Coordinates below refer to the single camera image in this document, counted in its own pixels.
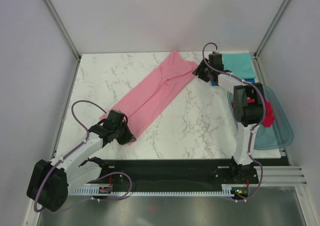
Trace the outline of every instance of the pink towel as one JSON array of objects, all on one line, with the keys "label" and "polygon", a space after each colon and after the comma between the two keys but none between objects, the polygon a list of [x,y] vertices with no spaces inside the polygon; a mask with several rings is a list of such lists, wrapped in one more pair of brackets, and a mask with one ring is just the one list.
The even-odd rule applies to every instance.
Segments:
[{"label": "pink towel", "polygon": [[193,61],[184,61],[177,50],[170,55],[112,109],[128,117],[132,134],[138,137],[152,124],[163,110],[195,77]]}]

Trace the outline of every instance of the white wall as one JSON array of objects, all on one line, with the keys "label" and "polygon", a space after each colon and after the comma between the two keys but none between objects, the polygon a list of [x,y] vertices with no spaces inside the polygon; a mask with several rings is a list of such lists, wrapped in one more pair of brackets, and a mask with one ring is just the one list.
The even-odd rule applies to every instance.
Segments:
[{"label": "white wall", "polygon": [[22,225],[76,59],[41,0],[0,0],[0,225]]},{"label": "white wall", "polygon": [[52,0],[81,54],[254,52],[282,0]]},{"label": "white wall", "polygon": [[320,213],[320,0],[292,0],[260,60],[294,131],[289,158]]}]

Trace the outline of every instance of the white rack strip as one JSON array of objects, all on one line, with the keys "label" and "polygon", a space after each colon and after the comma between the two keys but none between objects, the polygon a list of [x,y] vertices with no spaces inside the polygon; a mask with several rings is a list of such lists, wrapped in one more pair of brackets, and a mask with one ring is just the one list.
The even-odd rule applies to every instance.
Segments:
[{"label": "white rack strip", "polygon": [[[99,187],[107,188],[109,185],[101,184],[85,184],[84,186],[74,190],[72,196],[121,196],[126,192],[100,193]],[[203,191],[203,192],[130,192],[130,196],[160,196],[160,197],[232,197],[231,187],[223,186],[222,191]]]}]

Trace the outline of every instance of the white marble tabletop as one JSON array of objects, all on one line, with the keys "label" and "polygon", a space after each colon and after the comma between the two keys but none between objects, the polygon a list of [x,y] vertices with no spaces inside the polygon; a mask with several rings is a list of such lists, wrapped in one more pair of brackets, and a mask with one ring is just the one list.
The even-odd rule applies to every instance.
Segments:
[{"label": "white marble tabletop", "polygon": [[[154,70],[169,52],[84,54],[77,72],[57,154],[74,147],[85,131],[73,119],[71,105],[90,100],[110,109]],[[201,52],[180,52],[199,63]],[[103,114],[79,103],[75,114],[89,128]],[[107,144],[94,155],[102,159],[229,159],[237,129],[227,91],[195,78],[170,103],[133,145]],[[254,150],[255,158],[280,158],[278,149]]]}]

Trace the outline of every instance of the teal cloth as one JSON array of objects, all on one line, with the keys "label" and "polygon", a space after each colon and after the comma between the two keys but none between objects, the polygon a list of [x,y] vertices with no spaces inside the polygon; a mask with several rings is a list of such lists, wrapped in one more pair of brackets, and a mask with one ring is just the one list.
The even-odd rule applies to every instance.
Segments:
[{"label": "teal cloth", "polygon": [[223,65],[225,70],[230,70],[241,79],[255,79],[250,53],[223,53]]}]

